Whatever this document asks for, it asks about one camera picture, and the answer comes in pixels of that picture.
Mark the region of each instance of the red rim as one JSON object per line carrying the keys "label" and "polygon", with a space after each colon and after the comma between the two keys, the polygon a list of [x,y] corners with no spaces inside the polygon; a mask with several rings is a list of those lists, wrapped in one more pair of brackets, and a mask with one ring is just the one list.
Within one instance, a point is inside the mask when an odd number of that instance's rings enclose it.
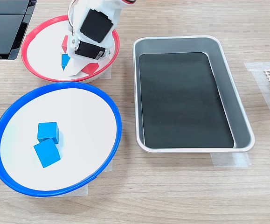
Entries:
{"label": "red rim", "polygon": [[51,79],[51,78],[47,78],[45,76],[42,76],[41,74],[39,74],[37,71],[35,71],[28,59],[27,59],[27,49],[28,49],[28,46],[29,44],[31,43],[31,41],[36,37],[36,35],[38,35],[39,32],[41,32],[44,28],[54,24],[54,23],[57,23],[57,22],[62,22],[62,21],[65,21],[65,20],[68,20],[68,16],[67,15],[61,15],[61,16],[58,16],[58,17],[55,17],[53,19],[50,19],[48,21],[45,21],[44,23],[42,23],[41,25],[39,25],[38,27],[36,27],[34,30],[32,30],[30,32],[30,34],[28,34],[26,36],[26,39],[24,41],[24,43],[22,44],[22,61],[23,63],[25,64],[26,68],[31,72],[33,73],[34,75],[36,75],[37,77],[39,78],[42,78],[42,79],[45,79],[45,80],[48,80],[48,81],[51,81],[51,82],[80,82],[80,81],[83,81],[83,80],[86,80],[86,79],[90,79],[100,73],[102,73],[103,71],[105,71],[107,68],[109,68],[109,66],[114,62],[114,60],[116,59],[118,53],[119,53],[119,48],[120,48],[120,40],[119,40],[119,36],[118,36],[118,33],[116,32],[116,30],[113,31],[113,38],[114,38],[114,42],[115,42],[115,54],[114,54],[114,57],[111,59],[111,61],[105,66],[103,67],[101,70],[93,73],[92,75],[89,75],[89,76],[86,76],[86,77],[82,77],[82,78],[77,78],[77,79],[73,79],[73,80],[57,80],[57,79]]}
{"label": "red rim", "polygon": [[137,0],[122,0],[123,2],[125,2],[126,4],[132,5],[134,4]]}

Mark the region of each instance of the blue rim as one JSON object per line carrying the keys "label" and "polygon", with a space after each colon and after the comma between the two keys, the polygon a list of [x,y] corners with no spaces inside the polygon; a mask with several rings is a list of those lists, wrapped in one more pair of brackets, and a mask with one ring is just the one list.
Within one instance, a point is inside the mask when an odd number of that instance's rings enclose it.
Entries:
{"label": "blue rim", "polygon": [[95,93],[99,97],[101,97],[104,101],[108,103],[110,108],[112,109],[115,119],[116,119],[116,125],[117,125],[117,133],[116,133],[116,139],[115,143],[113,146],[113,149],[106,159],[106,161],[103,163],[103,165],[92,175],[89,177],[85,178],[84,180],[80,181],[79,183],[76,183],[72,186],[69,186],[67,188],[63,189],[58,189],[58,190],[51,190],[51,191],[42,191],[42,190],[34,190],[30,188],[26,188],[20,184],[18,184],[16,181],[14,181],[7,173],[7,171],[4,169],[4,166],[2,164],[1,160],[1,155],[0,155],[0,179],[10,188],[14,189],[15,191],[18,191],[22,194],[25,195],[30,195],[30,196],[37,196],[37,197],[49,197],[49,196],[56,196],[56,195],[62,195],[69,193],[73,190],[76,190],[90,181],[94,180],[110,163],[112,158],[114,157],[114,154],[117,151],[117,148],[120,143],[121,135],[122,135],[122,121],[120,117],[119,110],[117,106],[115,105],[114,101],[102,90],[89,85],[89,84],[84,84],[84,83],[74,83],[74,82],[63,82],[63,83],[54,83],[54,84],[49,84],[43,87],[40,87],[38,89],[35,89],[26,95],[22,96],[20,99],[18,99],[14,104],[12,104],[2,115],[0,118],[0,144],[1,144],[1,138],[3,135],[3,132],[10,121],[10,119],[13,117],[13,115],[26,103],[30,102],[31,100],[44,95],[48,92],[56,91],[56,90],[61,90],[61,89],[69,89],[69,88],[77,88],[77,89],[83,89],[87,90],[90,92]]}

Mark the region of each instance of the red block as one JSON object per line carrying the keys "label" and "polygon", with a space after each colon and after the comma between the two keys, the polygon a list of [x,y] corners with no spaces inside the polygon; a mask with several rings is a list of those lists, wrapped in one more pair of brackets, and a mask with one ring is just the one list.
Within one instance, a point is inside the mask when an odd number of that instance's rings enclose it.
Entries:
{"label": "red block", "polygon": [[63,42],[62,42],[62,49],[63,49],[63,51],[64,51],[64,53],[66,54],[66,51],[67,51],[67,49],[68,49],[68,37],[69,36],[65,36],[64,37],[64,40],[63,40]]}
{"label": "red block", "polygon": [[85,68],[83,68],[81,71],[89,74],[89,75],[93,75],[93,73],[95,73],[95,71],[98,69],[98,63],[90,63],[88,64]]}

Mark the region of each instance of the black mat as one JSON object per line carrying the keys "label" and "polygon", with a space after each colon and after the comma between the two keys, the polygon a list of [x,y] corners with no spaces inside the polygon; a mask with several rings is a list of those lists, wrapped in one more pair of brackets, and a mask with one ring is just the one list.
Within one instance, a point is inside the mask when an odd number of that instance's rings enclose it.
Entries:
{"label": "black mat", "polygon": [[147,147],[233,148],[205,54],[144,54],[139,64]]}

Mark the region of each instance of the tray rim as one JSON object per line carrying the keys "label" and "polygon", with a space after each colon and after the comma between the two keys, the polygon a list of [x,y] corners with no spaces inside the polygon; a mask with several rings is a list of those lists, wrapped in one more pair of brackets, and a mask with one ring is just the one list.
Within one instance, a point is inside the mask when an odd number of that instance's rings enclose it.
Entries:
{"label": "tray rim", "polygon": [[[243,148],[150,148],[145,146],[145,144],[142,142],[142,140],[140,139],[140,132],[139,132],[139,111],[138,111],[138,104],[139,104],[139,100],[138,100],[138,90],[137,90],[137,86],[138,86],[138,82],[137,82],[137,60],[136,60],[136,46],[138,43],[140,43],[141,41],[144,40],[163,40],[163,39],[192,39],[192,38],[208,38],[208,39],[212,39],[213,41],[215,41],[218,45],[219,45],[219,49],[220,52],[222,54],[223,57],[223,61],[224,64],[226,66],[227,72],[229,74],[229,78],[233,87],[233,90],[235,92],[235,96],[236,96],[236,100],[239,104],[240,110],[242,112],[242,116],[244,118],[244,121],[246,123],[248,132],[250,134],[250,142],[246,147]],[[239,93],[237,90],[237,87],[235,85],[234,79],[232,77],[223,47],[220,43],[220,41],[210,35],[192,35],[192,36],[170,36],[170,37],[143,37],[140,38],[138,40],[136,40],[132,46],[132,50],[133,50],[133,67],[134,67],[134,104],[135,104],[135,126],[136,126],[136,141],[138,143],[138,145],[145,150],[148,153],[222,153],[222,152],[227,152],[227,153],[244,153],[247,152],[249,150],[251,150],[254,145],[255,145],[255,136],[251,127],[251,124],[249,122],[249,119],[247,117],[246,111],[243,107],[241,98],[239,97]]]}

